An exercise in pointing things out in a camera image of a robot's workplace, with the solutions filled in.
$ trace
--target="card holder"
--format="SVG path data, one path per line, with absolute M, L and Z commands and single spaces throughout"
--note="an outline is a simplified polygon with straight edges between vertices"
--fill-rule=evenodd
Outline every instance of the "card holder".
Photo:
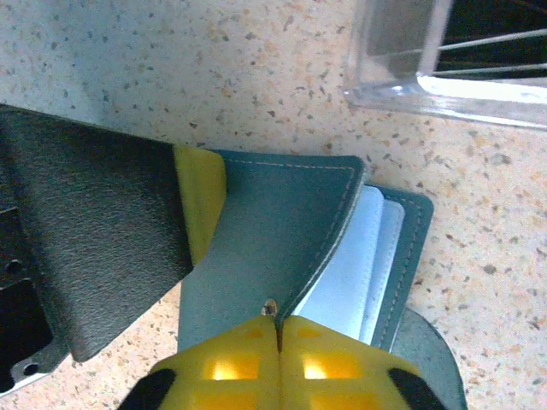
M 431 224 L 433 203 L 421 194 L 379 185 L 371 186 L 376 186 L 386 200 L 398 202 L 404 208 L 397 250 L 370 343 L 374 347 L 390 351 Z
M 292 314 L 359 339 L 383 208 L 379 189 L 364 186 L 340 245 Z
M 373 273 L 367 293 L 367 306 L 362 318 L 359 340 L 366 344 L 372 342 L 376 323 L 382 301 L 384 300 L 385 287 L 391 274 L 393 258 L 397 250 L 397 243 L 403 228 L 404 208 L 394 201 L 384 201 L 384 209 L 380 221 L 378 246 L 374 256 Z

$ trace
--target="green leather wallet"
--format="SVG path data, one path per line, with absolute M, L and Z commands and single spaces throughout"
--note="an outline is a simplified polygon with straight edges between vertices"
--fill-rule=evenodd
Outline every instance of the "green leather wallet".
M 356 157 L 219 152 L 226 163 L 225 207 L 209 252 L 183 283 L 179 349 L 251 319 L 268 298 L 278 303 L 279 321 L 292 314 L 344 237 L 367 180 Z M 389 350 L 418 266 L 432 203 L 425 196 L 378 189 L 404 209 L 371 343 Z M 323 298 L 326 304 L 332 302 L 328 295 Z

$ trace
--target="white stitching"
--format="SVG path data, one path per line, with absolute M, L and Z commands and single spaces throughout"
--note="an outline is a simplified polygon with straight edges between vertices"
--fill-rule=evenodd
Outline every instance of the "white stitching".
M 389 326 L 389 324 L 391 322 L 391 316 L 393 315 L 393 310 L 395 309 L 395 304 L 397 303 L 397 301 L 399 299 L 399 296 L 400 296 L 399 290 L 403 286 L 403 281 L 404 281 L 405 275 L 408 273 L 410 258 L 412 258 L 412 254 L 414 253 L 414 247 L 416 245 L 416 242 L 417 242 L 416 240 L 417 240 L 417 237 L 418 237 L 418 230 L 421 228 L 421 222 L 422 222 L 422 220 L 421 220 L 421 216 L 422 216 L 421 206 L 418 205 L 416 202 L 407 200 L 406 198 L 395 198 L 394 196 L 389 196 L 389 195 L 386 195 L 385 198 L 390 199 L 392 201 L 403 201 L 403 202 L 411 203 L 412 205 L 414 205 L 418 209 L 418 220 L 416 221 L 416 226 L 415 226 L 414 233 L 413 233 L 413 236 L 412 236 L 412 242 L 410 243 L 409 252 L 407 253 L 407 257 L 406 257 L 406 260 L 404 262 L 403 273 L 401 274 L 401 278 L 399 279 L 399 281 L 397 283 L 397 289 L 395 290 L 395 295 L 393 296 L 393 300 L 391 301 L 390 312 L 389 312 L 389 314 L 387 316 L 387 320 L 385 322 L 384 331 L 382 332 L 382 336 L 379 340 L 379 345 L 380 346 L 381 346 L 382 342 L 384 342 L 385 334 L 387 333 L 387 327 Z
M 298 165 L 298 164 L 279 164 L 275 162 L 258 162 L 258 161 L 242 161 L 242 160 L 233 160 L 232 158 L 225 158 L 224 161 L 230 162 L 239 162 L 241 164 L 251 164 L 251 165 L 269 165 L 271 167 L 287 167 L 287 168 L 310 168 L 310 169 L 348 169 L 353 173 L 355 168 L 353 167 L 325 167 L 325 166 L 316 166 L 316 165 Z

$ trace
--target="wallet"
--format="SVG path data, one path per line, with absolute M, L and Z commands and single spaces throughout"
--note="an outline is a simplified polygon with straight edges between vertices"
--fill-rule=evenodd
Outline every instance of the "wallet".
M 261 312 L 391 348 L 432 218 L 422 195 L 366 185 L 355 157 L 218 151 L 227 194 L 209 252 L 183 282 L 179 350 Z
M 182 278 L 180 349 L 267 299 L 391 349 L 432 203 L 353 156 L 217 152 L 226 200 L 193 266 L 170 144 L 0 106 L 0 395 L 90 359 Z

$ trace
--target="black textured plastic part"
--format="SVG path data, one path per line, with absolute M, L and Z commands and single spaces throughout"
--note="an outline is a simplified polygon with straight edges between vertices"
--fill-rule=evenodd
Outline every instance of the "black textured plastic part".
M 191 271 L 171 145 L 2 106 L 0 163 L 77 361 Z
M 161 369 L 141 378 L 118 410 L 158 410 L 175 379 L 171 369 Z
M 49 373 L 68 354 L 54 312 L 44 308 L 44 278 L 8 181 L 0 162 L 0 394 L 27 377 L 27 366 Z

